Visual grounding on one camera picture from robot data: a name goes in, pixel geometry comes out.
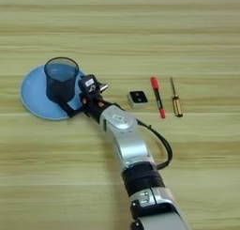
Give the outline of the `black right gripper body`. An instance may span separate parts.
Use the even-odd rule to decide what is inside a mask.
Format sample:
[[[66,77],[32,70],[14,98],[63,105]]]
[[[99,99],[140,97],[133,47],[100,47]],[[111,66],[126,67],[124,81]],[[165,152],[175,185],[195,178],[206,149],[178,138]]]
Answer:
[[[97,122],[100,121],[102,113],[112,104],[104,100],[101,93],[97,91],[85,92],[80,94],[82,107],[84,113],[95,119]]]

